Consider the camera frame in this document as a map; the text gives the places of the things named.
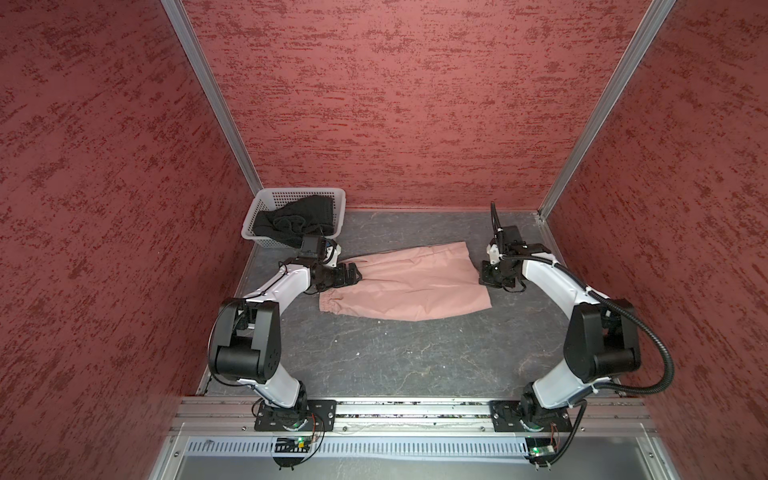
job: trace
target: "red wallpaper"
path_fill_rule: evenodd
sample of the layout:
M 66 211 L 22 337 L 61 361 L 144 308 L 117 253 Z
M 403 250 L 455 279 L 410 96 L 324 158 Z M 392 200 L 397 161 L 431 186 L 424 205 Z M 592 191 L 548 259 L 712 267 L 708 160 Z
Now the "red wallpaper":
M 160 2 L 3 2 L 0 62 L 0 477 L 143 479 L 250 191 Z
M 649 0 L 187 0 L 266 187 L 536 210 Z
M 768 477 L 767 85 L 768 3 L 678 0 L 550 217 L 669 344 L 648 402 L 690 480 Z

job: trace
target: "metal corner post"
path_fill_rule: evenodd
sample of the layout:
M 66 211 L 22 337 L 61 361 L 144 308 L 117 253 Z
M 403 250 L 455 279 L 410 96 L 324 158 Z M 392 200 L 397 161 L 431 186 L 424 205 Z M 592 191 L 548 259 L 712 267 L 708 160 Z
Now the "metal corner post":
M 632 74 L 643 59 L 645 52 L 656 37 L 659 28 L 661 28 L 674 3 L 675 0 L 653 0 L 650 3 L 629 45 L 627 45 L 627 50 L 624 51 L 624 55 L 619 60 L 611 79 L 605 85 L 603 94 L 600 96 L 598 104 L 595 105 L 592 115 L 584 126 L 584 130 L 576 140 L 573 150 L 568 155 L 563 169 L 549 189 L 549 193 L 541 204 L 541 208 L 539 208 L 538 212 L 542 220 L 546 221 L 549 214 L 552 213 L 554 205 L 563 194 L 568 181 L 581 163 L 590 145 L 592 145 L 592 141 L 597 137 L 605 119 L 611 113 L 614 105 L 616 105 L 621 92 L 624 91 L 630 78 L 632 78 Z
M 230 109 L 227 107 L 227 102 L 224 100 L 219 85 L 216 83 L 214 73 L 210 70 L 210 66 L 205 59 L 200 42 L 197 41 L 197 36 L 187 16 L 187 11 L 181 4 L 181 0 L 161 0 L 161 2 L 170 19 L 170 23 L 174 26 L 176 36 L 179 38 L 182 48 L 184 48 L 184 52 L 192 64 L 197 80 L 203 87 L 205 96 L 208 97 L 210 106 L 214 110 L 219 125 L 221 125 L 221 130 L 223 130 L 224 136 L 230 144 L 230 148 L 232 148 L 237 163 L 240 165 L 243 175 L 245 175 L 248 186 L 253 195 L 256 195 L 263 188 L 259 174 L 253 166 L 243 138 L 240 137 L 240 132 L 237 131 L 237 126 L 232 118 Z

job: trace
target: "pink fabric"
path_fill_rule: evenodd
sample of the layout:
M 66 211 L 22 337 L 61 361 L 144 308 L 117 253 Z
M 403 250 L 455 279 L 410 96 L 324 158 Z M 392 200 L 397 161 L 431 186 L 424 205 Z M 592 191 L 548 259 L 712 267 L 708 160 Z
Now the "pink fabric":
M 491 308 L 464 242 L 374 253 L 344 260 L 357 285 L 320 294 L 320 310 L 377 319 L 429 320 Z

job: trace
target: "red wall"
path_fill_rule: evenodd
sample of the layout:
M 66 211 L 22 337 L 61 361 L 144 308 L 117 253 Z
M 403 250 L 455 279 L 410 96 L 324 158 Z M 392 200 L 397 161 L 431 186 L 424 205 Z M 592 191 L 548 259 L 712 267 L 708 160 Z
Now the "red wall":
M 0 477 L 136 478 L 251 198 L 159 1 L 0 6 Z
M 649 0 L 188 0 L 266 187 L 536 210 Z
M 768 4 L 678 0 L 550 217 L 677 363 L 648 399 L 685 478 L 766 478 Z M 658 355 L 633 379 L 655 381 Z

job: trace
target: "gray marble floor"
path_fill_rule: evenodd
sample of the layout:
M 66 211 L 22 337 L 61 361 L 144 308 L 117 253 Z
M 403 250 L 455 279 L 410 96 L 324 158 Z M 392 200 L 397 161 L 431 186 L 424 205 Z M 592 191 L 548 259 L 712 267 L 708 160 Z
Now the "gray marble floor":
M 501 214 L 528 243 L 541 242 L 534 214 Z M 342 258 L 464 240 L 479 267 L 491 239 L 487 213 L 347 212 L 337 239 Z M 291 249 L 260 249 L 242 292 L 266 282 Z M 310 396 L 519 396 L 562 359 L 567 319 L 535 285 L 524 293 L 489 289 L 489 310 L 423 322 L 321 313 L 300 295 L 282 315 L 282 363 Z M 246 395 L 210 382 L 206 395 Z

